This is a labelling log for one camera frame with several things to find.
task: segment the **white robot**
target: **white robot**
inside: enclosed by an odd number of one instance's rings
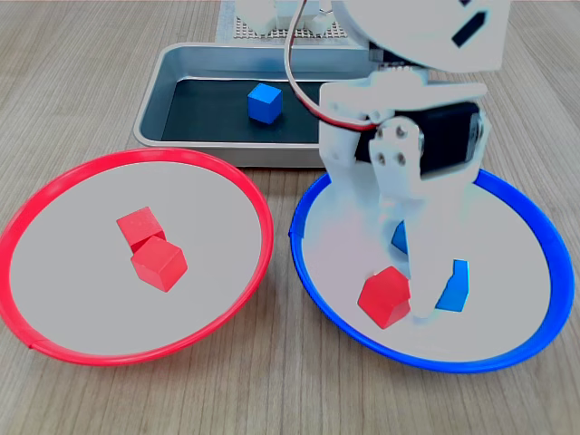
[[[411,312],[426,318],[452,275],[457,252],[450,241],[490,131],[473,102],[486,86],[428,82],[428,68],[499,69],[510,1],[333,0],[337,22],[369,48],[377,70],[363,80],[324,84],[320,105],[291,70],[293,29],[305,3],[299,1],[285,42],[288,80],[321,120],[320,155],[334,188],[362,204],[371,173],[389,219],[404,221]]]

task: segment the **cable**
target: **cable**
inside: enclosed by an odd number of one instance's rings
[[[316,118],[320,121],[326,122],[327,124],[333,125],[334,127],[340,127],[342,129],[350,131],[369,131],[376,128],[376,125],[370,121],[358,121],[354,118],[342,118],[335,115],[330,115],[324,113],[322,108],[312,101],[304,93],[300,86],[296,82],[294,75],[292,74],[292,68],[290,62],[292,61],[292,46],[294,44],[296,29],[298,28],[298,22],[305,9],[307,0],[299,0],[299,6],[296,9],[292,21],[290,22],[290,28],[288,29],[288,36],[286,37],[284,44],[284,67],[286,70],[286,76],[288,77],[288,82],[294,91],[296,98],[308,109]]]

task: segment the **wooden table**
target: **wooden table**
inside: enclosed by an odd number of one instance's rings
[[[50,179],[138,147],[160,50],[211,42],[219,2],[0,2],[0,227]],[[501,72],[482,80],[484,166],[525,192],[580,259],[580,3],[513,6]],[[87,368],[29,351],[0,323],[0,434],[580,434],[580,313],[537,358],[452,376],[386,360],[320,313],[287,229],[315,172],[251,171],[275,253],[251,302],[169,358]]]

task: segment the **white plastic part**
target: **white plastic part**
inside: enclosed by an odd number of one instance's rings
[[[333,0],[320,0],[318,4],[320,12],[329,13],[333,11]]]
[[[356,43],[452,73],[501,67],[509,9],[510,0],[333,0],[338,24]],[[472,19],[482,26],[458,45],[454,38]]]
[[[335,21],[332,12],[321,10],[312,20],[305,20],[304,26],[313,34],[324,34],[333,26]]]
[[[323,34],[333,25],[334,15],[319,12],[319,5],[321,8],[331,7],[329,0],[320,3],[309,1],[297,29],[306,28],[315,34]],[[264,35],[275,29],[288,30],[297,6],[296,1],[236,0],[236,14],[254,32]]]
[[[269,34],[276,29],[275,0],[236,0],[236,15],[257,34]]]
[[[453,231],[459,227],[463,193],[479,173],[490,126],[482,118],[483,131],[469,162],[422,177],[421,132],[411,120],[393,116],[400,110],[474,100],[485,92],[479,83],[431,85],[426,71],[412,68],[378,71],[367,79],[326,83],[321,88],[323,110],[357,120],[370,116],[381,124],[369,142],[370,165],[356,162],[360,133],[324,122],[320,124],[320,155],[333,190],[343,201],[364,210],[365,205],[376,207],[380,198],[377,218],[385,226],[405,221],[411,311],[417,317],[430,316],[452,275],[458,256],[450,240],[457,239]],[[373,196],[373,183],[379,197]]]
[[[421,177],[421,132],[406,118],[392,118],[369,143],[372,167],[385,198],[401,205],[411,271],[411,311],[427,318],[435,309],[458,258],[455,233],[461,225],[465,189],[475,181],[488,139],[489,124],[473,158],[436,175]]]

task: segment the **perforated panel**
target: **perforated panel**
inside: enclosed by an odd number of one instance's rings
[[[275,29],[269,34],[257,34],[246,23],[236,17],[236,28],[234,29],[235,39],[278,39],[286,38],[287,35],[288,31],[278,29]],[[338,39],[347,37],[346,32],[337,23],[333,23],[333,26],[324,34],[313,34],[306,29],[296,30],[296,38]]]

